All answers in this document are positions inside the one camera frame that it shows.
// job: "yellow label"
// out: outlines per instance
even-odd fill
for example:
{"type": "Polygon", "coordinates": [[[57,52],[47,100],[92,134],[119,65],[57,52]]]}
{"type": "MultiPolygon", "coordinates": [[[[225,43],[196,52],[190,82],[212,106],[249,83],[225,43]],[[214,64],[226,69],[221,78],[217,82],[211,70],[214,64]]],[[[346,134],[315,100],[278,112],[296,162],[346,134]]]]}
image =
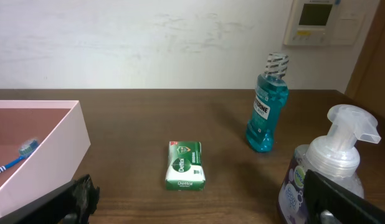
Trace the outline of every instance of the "yellow label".
{"type": "Polygon", "coordinates": [[[298,31],[297,35],[311,35],[310,31],[298,31]]]}

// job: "blue mouthwash bottle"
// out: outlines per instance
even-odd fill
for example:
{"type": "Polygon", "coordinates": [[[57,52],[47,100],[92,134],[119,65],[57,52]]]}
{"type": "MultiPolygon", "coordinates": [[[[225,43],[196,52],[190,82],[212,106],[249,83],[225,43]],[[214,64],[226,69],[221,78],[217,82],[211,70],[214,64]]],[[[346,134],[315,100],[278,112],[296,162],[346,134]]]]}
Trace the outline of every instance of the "blue mouthwash bottle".
{"type": "Polygon", "coordinates": [[[287,84],[281,79],[287,72],[288,61],[285,54],[270,54],[265,72],[257,77],[254,112],[246,132],[249,144],[257,152],[273,148],[278,116],[288,98],[287,84]]]}

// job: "toothbrush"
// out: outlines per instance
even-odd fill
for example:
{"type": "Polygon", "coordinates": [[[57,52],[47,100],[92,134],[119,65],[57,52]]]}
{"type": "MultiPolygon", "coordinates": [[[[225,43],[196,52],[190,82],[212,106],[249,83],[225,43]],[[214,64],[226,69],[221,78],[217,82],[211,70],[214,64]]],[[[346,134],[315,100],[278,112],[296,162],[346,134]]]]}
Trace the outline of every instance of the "toothbrush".
{"type": "Polygon", "coordinates": [[[0,173],[4,172],[8,168],[13,167],[18,162],[21,162],[22,160],[27,159],[37,149],[38,146],[39,146],[39,143],[37,143],[37,140],[35,139],[28,140],[27,142],[25,142],[21,146],[21,148],[18,150],[20,156],[16,160],[10,162],[9,164],[5,166],[1,166],[0,173]]]}

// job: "blue liquid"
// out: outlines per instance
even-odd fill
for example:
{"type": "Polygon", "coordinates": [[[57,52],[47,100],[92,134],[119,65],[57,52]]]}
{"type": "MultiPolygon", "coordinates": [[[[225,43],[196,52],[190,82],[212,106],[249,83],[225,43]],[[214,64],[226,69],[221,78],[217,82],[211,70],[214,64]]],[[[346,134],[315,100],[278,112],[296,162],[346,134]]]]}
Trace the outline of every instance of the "blue liquid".
{"type": "Polygon", "coordinates": [[[287,102],[288,88],[282,79],[261,74],[257,77],[255,91],[259,100],[270,107],[270,111],[267,120],[263,119],[256,110],[253,111],[252,119],[248,122],[246,137],[253,150],[269,152],[273,148],[274,131],[281,108],[287,102]]]}

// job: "display screen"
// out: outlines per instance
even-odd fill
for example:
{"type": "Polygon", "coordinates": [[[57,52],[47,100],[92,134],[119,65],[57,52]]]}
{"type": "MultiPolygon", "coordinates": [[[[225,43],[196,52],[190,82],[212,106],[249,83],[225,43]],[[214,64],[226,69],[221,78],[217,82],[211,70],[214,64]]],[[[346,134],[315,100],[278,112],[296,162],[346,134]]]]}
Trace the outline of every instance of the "display screen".
{"type": "Polygon", "coordinates": [[[332,4],[304,4],[299,25],[325,26],[330,16],[332,4]]]}

